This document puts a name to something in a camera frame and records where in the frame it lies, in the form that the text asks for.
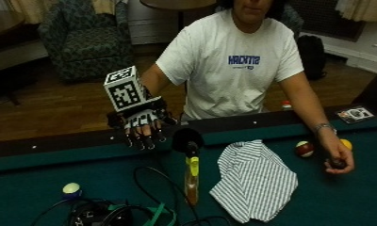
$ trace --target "black microphone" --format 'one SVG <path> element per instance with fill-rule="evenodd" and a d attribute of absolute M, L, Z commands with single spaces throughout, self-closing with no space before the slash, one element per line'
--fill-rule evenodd
<path fill-rule="evenodd" d="M 171 149 L 185 153 L 190 158 L 197 156 L 198 149 L 203 146 L 203 139 L 197 131 L 183 128 L 174 132 L 171 137 Z"/>

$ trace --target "white and green striped towel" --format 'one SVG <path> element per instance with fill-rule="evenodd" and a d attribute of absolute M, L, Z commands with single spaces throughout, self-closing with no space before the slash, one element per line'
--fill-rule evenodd
<path fill-rule="evenodd" d="M 228 145 L 217 164 L 222 179 L 210 195 L 238 222 L 267 222 L 290 200 L 295 173 L 260 140 Z"/>

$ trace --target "t-shirt logo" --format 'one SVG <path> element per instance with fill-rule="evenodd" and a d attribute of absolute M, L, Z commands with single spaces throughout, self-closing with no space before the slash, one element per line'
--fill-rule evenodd
<path fill-rule="evenodd" d="M 227 57 L 228 65 L 232 65 L 235 69 L 246 68 L 251 70 L 254 65 L 259 64 L 260 57 L 259 56 L 239 56 L 232 55 Z"/>

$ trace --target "fiducial marker cube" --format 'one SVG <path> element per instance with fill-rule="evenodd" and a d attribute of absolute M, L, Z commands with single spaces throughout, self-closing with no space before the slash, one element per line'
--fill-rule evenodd
<path fill-rule="evenodd" d="M 117 112 L 145 102 L 135 66 L 109 73 L 102 85 Z"/>

